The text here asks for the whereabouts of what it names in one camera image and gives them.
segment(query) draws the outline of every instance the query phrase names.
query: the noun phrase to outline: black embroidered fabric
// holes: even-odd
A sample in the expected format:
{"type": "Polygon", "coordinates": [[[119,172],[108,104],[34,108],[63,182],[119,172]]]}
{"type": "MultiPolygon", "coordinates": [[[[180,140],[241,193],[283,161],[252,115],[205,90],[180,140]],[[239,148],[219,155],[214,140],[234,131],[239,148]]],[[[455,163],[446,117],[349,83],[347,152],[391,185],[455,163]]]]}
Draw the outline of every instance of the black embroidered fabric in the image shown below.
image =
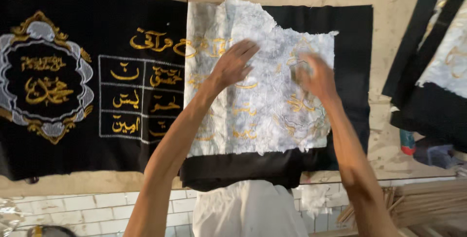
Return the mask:
{"type": "MultiPolygon", "coordinates": [[[[0,93],[0,174],[20,180],[77,171],[142,172],[157,142],[183,109],[185,45],[180,40],[186,37],[187,3],[2,0],[0,10],[2,39],[14,35],[12,29],[28,18],[29,25],[34,21],[44,25],[46,20],[59,30],[52,41],[19,37],[6,54],[11,67],[0,70],[1,82],[9,82],[0,93]],[[59,33],[67,35],[65,44],[59,33]],[[84,49],[89,59],[83,52],[78,55],[89,61],[69,55],[66,41],[84,49]],[[175,52],[176,45],[181,55],[175,52]],[[89,79],[81,85],[84,78],[89,79]],[[39,80],[49,85],[47,93],[39,80]],[[87,105],[80,99],[85,85],[93,93],[87,105]],[[3,95],[5,90],[17,97],[16,102],[3,95]],[[154,110],[157,104],[166,108],[154,110]],[[79,111],[67,114],[75,109],[83,109],[86,117],[79,120],[79,111]],[[23,125],[12,121],[13,112],[16,122],[28,120],[23,125]]],[[[0,42],[4,46],[11,40],[0,42]]]]}

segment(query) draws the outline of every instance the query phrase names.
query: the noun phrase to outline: forearm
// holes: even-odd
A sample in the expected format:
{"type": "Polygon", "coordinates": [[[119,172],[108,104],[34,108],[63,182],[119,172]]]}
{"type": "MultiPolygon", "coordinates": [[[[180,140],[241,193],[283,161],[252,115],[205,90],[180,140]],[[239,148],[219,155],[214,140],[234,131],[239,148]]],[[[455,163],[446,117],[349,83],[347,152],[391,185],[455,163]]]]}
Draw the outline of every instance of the forearm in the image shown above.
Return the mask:
{"type": "Polygon", "coordinates": [[[144,171],[144,183],[138,196],[126,236],[163,236],[172,180],[191,148],[201,121],[216,98],[218,89],[206,80],[188,106],[172,123],[154,150],[144,171]]]}
{"type": "Polygon", "coordinates": [[[353,129],[342,106],[341,99],[336,95],[323,102],[329,116],[334,138],[334,150],[342,183],[346,188],[358,188],[372,198],[382,198],[375,173],[361,147],[358,136],[353,129]]]}

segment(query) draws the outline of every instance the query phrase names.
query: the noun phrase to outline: gold arabic calligraphy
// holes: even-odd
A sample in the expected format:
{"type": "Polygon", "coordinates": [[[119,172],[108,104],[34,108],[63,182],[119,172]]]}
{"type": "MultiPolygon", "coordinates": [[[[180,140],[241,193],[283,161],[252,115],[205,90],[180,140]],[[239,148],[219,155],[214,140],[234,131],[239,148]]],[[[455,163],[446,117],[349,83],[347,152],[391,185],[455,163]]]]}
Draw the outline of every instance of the gold arabic calligraphy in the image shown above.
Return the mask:
{"type": "Polygon", "coordinates": [[[151,86],[153,87],[156,87],[160,85],[161,83],[168,84],[168,85],[175,85],[177,81],[182,80],[182,78],[180,78],[180,70],[162,69],[161,67],[155,67],[155,66],[153,66],[152,69],[154,70],[155,79],[153,80],[154,75],[151,75],[149,82],[151,86]],[[161,79],[160,76],[162,75],[162,73],[167,74],[167,76],[169,77],[167,79],[161,79]]]}
{"type": "MultiPolygon", "coordinates": [[[[243,103],[243,105],[248,107],[250,103],[243,103]]],[[[232,112],[233,112],[233,115],[237,115],[240,112],[248,112],[249,115],[256,115],[256,109],[253,112],[251,112],[250,107],[244,108],[244,109],[242,108],[235,109],[235,101],[232,103],[232,112]]]]}
{"type": "MultiPolygon", "coordinates": [[[[154,98],[156,99],[159,99],[159,98],[162,98],[162,96],[154,96],[154,98]]],[[[168,105],[166,106],[161,106],[159,103],[156,103],[154,105],[154,109],[151,110],[151,113],[154,113],[156,110],[168,110],[168,109],[179,109],[180,106],[175,104],[175,96],[174,96],[174,101],[173,102],[170,102],[168,105]]]]}
{"type": "Polygon", "coordinates": [[[305,105],[305,103],[303,103],[303,100],[304,100],[304,97],[302,97],[301,100],[298,100],[296,98],[296,94],[292,94],[290,95],[290,100],[287,100],[287,103],[289,105],[292,105],[292,111],[293,112],[298,112],[300,111],[302,108],[303,109],[306,109],[307,111],[315,111],[315,108],[312,107],[312,108],[309,108],[305,105]]]}
{"type": "Polygon", "coordinates": [[[38,79],[37,81],[31,82],[32,77],[24,85],[24,90],[26,91],[26,102],[32,105],[45,102],[45,106],[48,103],[61,104],[69,99],[67,95],[73,93],[73,90],[66,89],[67,84],[58,80],[58,77],[55,80],[50,80],[47,77],[43,79],[38,79]]]}
{"type": "Polygon", "coordinates": [[[25,69],[33,69],[37,71],[50,70],[53,72],[58,71],[61,67],[66,66],[62,63],[62,58],[57,56],[44,56],[44,57],[21,57],[21,71],[25,69]]]}
{"type": "MultiPolygon", "coordinates": [[[[128,65],[129,63],[120,63],[120,66],[123,67],[123,72],[127,72],[128,70],[126,69],[126,66],[128,65]]],[[[140,69],[137,68],[136,69],[136,74],[134,76],[129,76],[129,77],[123,77],[123,76],[119,76],[117,75],[116,73],[114,73],[114,71],[110,70],[110,73],[112,74],[112,76],[115,78],[115,79],[119,79],[119,80],[133,80],[133,79],[136,79],[139,75],[140,75],[140,69]]]]}
{"type": "MultiPolygon", "coordinates": [[[[121,117],[121,115],[113,115],[114,119],[119,119],[121,117]]],[[[138,131],[138,127],[139,127],[139,123],[140,123],[140,118],[138,117],[136,119],[136,124],[132,124],[131,126],[127,126],[126,125],[126,122],[114,122],[114,124],[112,124],[112,130],[115,132],[115,133],[119,133],[119,132],[122,132],[122,133],[134,133],[135,131],[138,131]]]]}
{"type": "Polygon", "coordinates": [[[133,108],[137,109],[138,108],[138,103],[140,102],[140,98],[138,97],[138,94],[136,93],[136,89],[135,89],[135,97],[136,97],[135,101],[131,101],[130,99],[124,99],[124,98],[127,98],[127,97],[128,97],[128,94],[120,94],[120,103],[119,104],[117,104],[115,102],[115,97],[114,97],[114,101],[113,101],[114,107],[119,108],[119,107],[121,107],[122,104],[130,104],[130,105],[133,105],[133,108]]]}

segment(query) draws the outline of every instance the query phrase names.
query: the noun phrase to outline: white tile wall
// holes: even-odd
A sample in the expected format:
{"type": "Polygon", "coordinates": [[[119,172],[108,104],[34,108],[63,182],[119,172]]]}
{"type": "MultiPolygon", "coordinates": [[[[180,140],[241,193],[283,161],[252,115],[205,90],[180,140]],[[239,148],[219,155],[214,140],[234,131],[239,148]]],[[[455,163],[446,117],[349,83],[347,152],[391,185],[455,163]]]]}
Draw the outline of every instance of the white tile wall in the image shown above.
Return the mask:
{"type": "Polygon", "coordinates": [[[115,219],[129,219],[134,207],[134,205],[113,207],[115,219]]]}
{"type": "Polygon", "coordinates": [[[172,201],[174,212],[185,212],[195,210],[196,198],[172,201]]]}
{"type": "MultiPolygon", "coordinates": [[[[382,186],[396,186],[435,180],[452,180],[454,177],[425,178],[411,180],[380,181],[382,186]]],[[[308,233],[321,232],[346,227],[335,224],[340,210],[347,205],[348,198],[341,183],[330,183],[328,197],[341,192],[344,197],[326,202],[332,214],[320,214],[311,219],[306,211],[301,211],[308,233]]],[[[20,225],[52,224],[64,225],[78,236],[121,237],[128,224],[128,218],[138,198],[139,192],[110,193],[95,195],[55,195],[47,197],[14,197],[18,208],[25,212],[25,221],[20,225]]],[[[194,237],[192,234],[193,210],[197,192],[175,190],[171,192],[166,237],[194,237]]],[[[300,210],[301,191],[292,189],[296,210],[300,210]]],[[[25,231],[14,232],[12,237],[26,237],[25,231]]]]}
{"type": "Polygon", "coordinates": [[[114,219],[112,208],[83,210],[81,213],[85,222],[110,221],[114,219]]]}
{"type": "Polygon", "coordinates": [[[63,201],[65,202],[67,211],[88,210],[96,208],[96,202],[93,196],[65,198],[63,201]]]}
{"type": "Polygon", "coordinates": [[[125,193],[109,193],[95,195],[97,208],[126,205],[125,193]]]}

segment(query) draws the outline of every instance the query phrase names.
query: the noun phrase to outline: black fabric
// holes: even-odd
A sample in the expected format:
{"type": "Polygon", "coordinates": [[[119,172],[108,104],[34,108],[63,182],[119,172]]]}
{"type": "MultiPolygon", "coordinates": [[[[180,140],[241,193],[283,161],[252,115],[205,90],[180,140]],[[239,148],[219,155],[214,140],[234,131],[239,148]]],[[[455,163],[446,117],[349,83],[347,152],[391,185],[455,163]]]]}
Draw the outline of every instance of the black fabric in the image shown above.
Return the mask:
{"type": "Polygon", "coordinates": [[[463,1],[447,0],[419,53],[406,66],[391,101],[400,109],[392,113],[392,125],[452,143],[459,150],[467,148],[467,100],[434,83],[424,83],[423,87],[415,83],[432,60],[463,1]]]}
{"type": "Polygon", "coordinates": [[[422,75],[423,71],[433,58],[443,40],[449,25],[454,16],[459,10],[464,0],[447,0],[443,10],[440,13],[431,33],[426,38],[423,45],[420,47],[417,55],[412,57],[404,69],[403,77],[397,84],[397,89],[392,97],[391,102],[397,107],[404,106],[406,101],[412,95],[415,88],[415,83],[422,75]]]}
{"type": "MultiPolygon", "coordinates": [[[[334,72],[337,92],[359,140],[368,150],[368,89],[373,33],[373,8],[353,7],[263,7],[283,28],[301,33],[323,34],[339,31],[334,42],[334,72]]],[[[337,170],[332,142],[307,153],[299,149],[257,153],[193,156],[180,170],[183,186],[208,191],[241,180],[263,179],[273,184],[295,187],[301,171],[337,170]]]]}
{"type": "Polygon", "coordinates": [[[397,84],[401,79],[407,63],[417,54],[418,44],[422,41],[426,27],[433,16],[437,0],[417,0],[409,25],[402,38],[401,44],[392,63],[388,79],[384,84],[382,94],[394,96],[397,84]]]}
{"type": "MultiPolygon", "coordinates": [[[[152,151],[157,146],[157,141],[161,136],[151,137],[149,130],[156,133],[163,133],[169,128],[174,118],[183,108],[183,86],[184,81],[176,81],[174,85],[160,83],[151,89],[149,75],[154,73],[152,66],[161,66],[164,70],[181,71],[184,78],[184,56],[175,53],[173,47],[186,38],[186,13],[187,3],[173,0],[1,0],[0,10],[0,36],[11,33],[13,27],[19,26],[27,18],[33,16],[37,11],[42,11],[44,15],[59,27],[60,32],[68,35],[67,41],[77,43],[91,58],[88,63],[92,67],[93,77],[86,83],[94,93],[94,99],[90,105],[92,111],[87,117],[75,123],[75,127],[69,128],[56,145],[48,139],[38,135],[37,131],[29,129],[11,122],[7,118],[0,118],[0,174],[7,176],[11,180],[20,180],[29,177],[44,176],[49,174],[67,174],[77,171],[95,170],[117,170],[117,171],[143,171],[152,151]],[[134,42],[145,45],[145,34],[138,32],[138,28],[145,31],[153,30],[160,33],[167,33],[160,37],[160,45],[168,38],[173,40],[172,46],[163,51],[151,49],[135,49],[130,45],[130,39],[136,36],[134,42]],[[169,62],[170,64],[181,65],[181,67],[170,64],[154,64],[151,61],[141,60],[119,60],[114,56],[150,59],[151,61],[169,62]],[[127,72],[134,72],[139,69],[139,77],[132,81],[118,81],[110,75],[110,70],[124,74],[120,62],[129,63],[127,72]],[[149,89],[100,85],[102,82],[114,82],[132,85],[142,85],[145,78],[145,86],[149,89]],[[112,100],[114,97],[119,102],[119,94],[129,94],[132,100],[134,90],[139,95],[138,109],[130,104],[124,104],[120,108],[114,108],[112,100]],[[154,95],[163,96],[155,100],[154,95]],[[99,99],[102,96],[102,109],[116,109],[138,112],[143,109],[143,113],[151,115],[151,118],[140,117],[137,126],[138,131],[130,134],[127,131],[120,135],[142,136],[141,138],[122,137],[101,137],[105,134],[114,134],[112,126],[115,121],[113,115],[121,115],[120,120],[126,123],[136,123],[132,114],[114,114],[101,112],[99,99]],[[176,104],[180,109],[159,110],[154,113],[151,109],[155,103],[167,105],[173,101],[175,96],[176,104]],[[99,123],[99,116],[102,116],[102,128],[99,123]],[[165,121],[162,128],[158,121],[165,121]],[[142,142],[147,140],[152,142],[147,144],[142,142]]],[[[9,89],[18,96],[18,105],[28,110],[33,110],[43,115],[57,115],[67,110],[71,105],[77,103],[76,94],[82,91],[79,85],[79,75],[74,71],[73,60],[66,57],[62,51],[54,50],[50,47],[31,45],[32,48],[21,47],[15,53],[10,53],[13,66],[6,71],[6,78],[10,80],[9,89]],[[47,56],[63,55],[63,62],[67,66],[60,68],[56,72],[50,70],[36,71],[32,69],[21,70],[22,56],[47,56]],[[25,102],[25,82],[28,77],[49,77],[54,79],[59,77],[60,81],[68,84],[68,88],[74,93],[68,95],[69,101],[61,104],[41,102],[31,105],[25,102]]],[[[178,47],[184,52],[184,45],[178,47]]]]}
{"type": "Polygon", "coordinates": [[[467,99],[434,83],[416,87],[391,124],[407,131],[451,143],[467,153],[467,99]]]}

